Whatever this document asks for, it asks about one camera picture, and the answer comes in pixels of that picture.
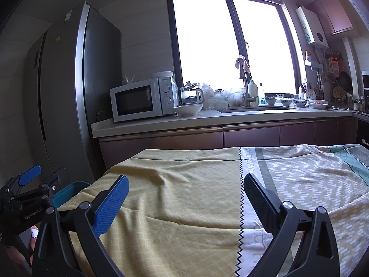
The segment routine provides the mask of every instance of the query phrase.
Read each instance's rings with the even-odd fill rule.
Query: patterned tablecloth
[[[282,201],[327,208],[341,276],[348,276],[369,244],[367,163],[369,153],[359,145],[145,150],[59,210],[92,201],[124,174],[130,192],[100,239],[126,277],[247,276],[272,238],[242,189],[251,172]],[[76,234],[71,238],[82,269],[92,276]],[[279,276],[288,271],[300,238],[298,233]]]

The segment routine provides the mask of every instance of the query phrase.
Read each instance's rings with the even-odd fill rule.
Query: microwave knob
[[[164,93],[169,92],[169,90],[170,90],[170,88],[169,88],[169,86],[168,86],[168,85],[164,85],[164,86],[163,86],[163,88],[162,88],[162,91],[163,91]]]
[[[171,101],[172,101],[172,100],[171,100],[171,98],[170,98],[170,97],[164,97],[164,98],[163,98],[163,103],[164,103],[164,104],[169,104]]]

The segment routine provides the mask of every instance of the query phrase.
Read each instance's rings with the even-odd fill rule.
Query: microwave window
[[[150,85],[116,93],[118,115],[152,111]]]

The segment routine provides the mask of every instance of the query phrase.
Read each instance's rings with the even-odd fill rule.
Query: blue gripper pad
[[[41,167],[39,165],[35,165],[33,168],[29,169],[27,172],[23,173],[19,177],[18,184],[26,185],[27,183],[35,179],[40,174],[41,174]]]
[[[115,185],[95,213],[93,232],[97,237],[106,233],[128,195],[130,184],[123,178]]]

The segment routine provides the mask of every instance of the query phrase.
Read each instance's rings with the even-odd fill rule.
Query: white microwave
[[[114,122],[174,114],[179,105],[176,81],[152,78],[110,90]]]

